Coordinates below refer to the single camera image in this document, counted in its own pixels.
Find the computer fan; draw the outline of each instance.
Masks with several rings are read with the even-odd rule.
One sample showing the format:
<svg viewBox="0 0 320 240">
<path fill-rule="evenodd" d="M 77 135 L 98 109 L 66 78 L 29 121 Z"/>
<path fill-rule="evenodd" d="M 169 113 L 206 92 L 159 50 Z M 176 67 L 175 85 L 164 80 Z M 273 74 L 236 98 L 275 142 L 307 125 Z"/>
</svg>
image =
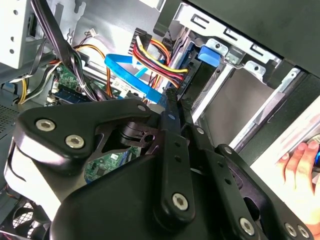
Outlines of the computer fan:
<svg viewBox="0 0 320 240">
<path fill-rule="evenodd" d="M 0 239 L 45 240 L 51 221 L 40 205 L 21 199 L 0 226 Z"/>
</svg>

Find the wire bundle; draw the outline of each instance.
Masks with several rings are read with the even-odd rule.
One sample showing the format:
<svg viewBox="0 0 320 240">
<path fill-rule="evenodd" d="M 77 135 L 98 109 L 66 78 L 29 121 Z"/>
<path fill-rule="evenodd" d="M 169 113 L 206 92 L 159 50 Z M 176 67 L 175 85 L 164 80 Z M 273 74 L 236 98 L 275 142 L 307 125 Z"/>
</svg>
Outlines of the wire bundle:
<svg viewBox="0 0 320 240">
<path fill-rule="evenodd" d="M 158 49 L 163 51 L 164 56 L 166 56 L 166 64 L 168 65 L 170 63 L 170 55 L 168 50 L 164 50 L 166 49 L 165 46 L 156 40 L 152 40 L 151 44 L 156 45 Z M 156 81 L 159 81 L 160 77 L 167 78 L 176 88 L 179 87 L 181 81 L 184 79 L 185 73 L 188 72 L 188 69 L 173 69 L 160 63 L 147 53 L 139 36 L 136 37 L 136 44 L 133 47 L 132 53 L 142 65 L 159 75 Z"/>
<path fill-rule="evenodd" d="M 86 79 L 83 73 L 82 61 L 79 53 L 73 49 L 69 43 L 64 39 L 59 25 L 53 16 L 47 1 L 31 0 L 31 6 L 34 14 L 46 36 L 47 40 L 52 44 L 60 61 L 68 70 L 73 73 L 79 86 L 85 92 L 86 96 L 91 101 L 98 101 L 100 92 L 95 92 L 91 87 L 93 82 Z"/>
</svg>

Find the black cable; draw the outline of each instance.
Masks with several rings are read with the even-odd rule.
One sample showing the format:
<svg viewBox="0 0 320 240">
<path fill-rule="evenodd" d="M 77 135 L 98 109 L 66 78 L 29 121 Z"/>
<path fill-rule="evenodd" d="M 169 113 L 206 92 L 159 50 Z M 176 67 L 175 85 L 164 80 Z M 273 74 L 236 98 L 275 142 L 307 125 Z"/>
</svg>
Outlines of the black cable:
<svg viewBox="0 0 320 240">
<path fill-rule="evenodd" d="M 73 73 L 81 88 L 91 101 L 97 101 L 92 89 L 85 83 L 81 58 L 79 54 L 64 39 L 59 25 L 53 16 L 47 1 L 31 0 L 31 6 L 34 14 L 44 32 L 48 41 L 52 44 L 58 58 L 64 66 Z"/>
<path fill-rule="evenodd" d="M 41 43 L 41 45 L 39 46 L 38 50 L 36 51 L 33 65 L 31 67 L 31 70 L 29 73 L 30 76 L 33 76 L 36 73 L 36 71 L 38 70 L 38 67 L 39 67 L 39 64 L 41 61 L 41 57 L 44 54 L 44 49 L 45 49 L 46 43 L 47 43 L 47 39 L 44 39 L 43 42 Z"/>
<path fill-rule="evenodd" d="M 170 30 L 168 29 L 168 35 L 169 35 L 169 38 L 170 38 L 170 44 L 171 44 L 171 56 L 172 56 L 172 53 L 174 51 L 174 41 L 172 40 L 172 36 L 171 36 L 171 32 Z"/>
<path fill-rule="evenodd" d="M 35 90 L 33 90 L 32 92 L 30 92 L 25 99 L 29 99 L 30 97 L 32 97 L 33 95 L 37 94 L 43 87 L 44 84 L 46 84 L 46 77 L 48 75 L 48 73 L 50 72 L 50 70 L 53 68 L 54 66 L 51 67 L 47 67 L 46 70 L 43 73 L 43 77 L 38 85 L 38 87 L 35 88 Z"/>
<path fill-rule="evenodd" d="M 72 69 L 73 66 L 71 65 L 70 57 L 72 56 L 73 48 L 64 39 L 60 27 L 50 10 L 47 1 L 31 0 L 31 6 L 44 32 L 44 35 L 52 44 L 58 58 L 68 69 Z"/>
<path fill-rule="evenodd" d="M 100 87 L 98 87 L 94 82 L 90 83 L 90 86 L 96 95 L 96 97 L 99 99 L 99 101 L 105 101 L 105 100 L 111 100 L 112 98 L 103 91 Z"/>
</svg>

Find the gray metal panel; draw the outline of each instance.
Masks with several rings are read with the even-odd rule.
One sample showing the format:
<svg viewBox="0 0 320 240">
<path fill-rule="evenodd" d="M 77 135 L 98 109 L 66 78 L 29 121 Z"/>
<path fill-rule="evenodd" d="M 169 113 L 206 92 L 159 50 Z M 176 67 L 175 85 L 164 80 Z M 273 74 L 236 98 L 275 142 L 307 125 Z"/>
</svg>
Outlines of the gray metal panel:
<svg viewBox="0 0 320 240">
<path fill-rule="evenodd" d="M 230 144 L 273 91 L 246 70 L 235 71 L 205 110 L 214 145 Z"/>
</svg>

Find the white connector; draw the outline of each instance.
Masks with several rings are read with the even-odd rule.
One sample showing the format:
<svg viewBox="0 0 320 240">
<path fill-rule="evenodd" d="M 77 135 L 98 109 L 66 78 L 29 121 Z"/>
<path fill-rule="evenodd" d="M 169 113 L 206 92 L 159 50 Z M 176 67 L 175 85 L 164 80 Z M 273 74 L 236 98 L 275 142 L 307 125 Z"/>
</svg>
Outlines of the white connector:
<svg viewBox="0 0 320 240">
<path fill-rule="evenodd" d="M 89 33 L 91 34 L 91 36 L 94 38 L 95 36 L 97 36 L 98 34 L 96 33 L 96 30 L 94 28 L 91 28 L 89 30 Z"/>
</svg>

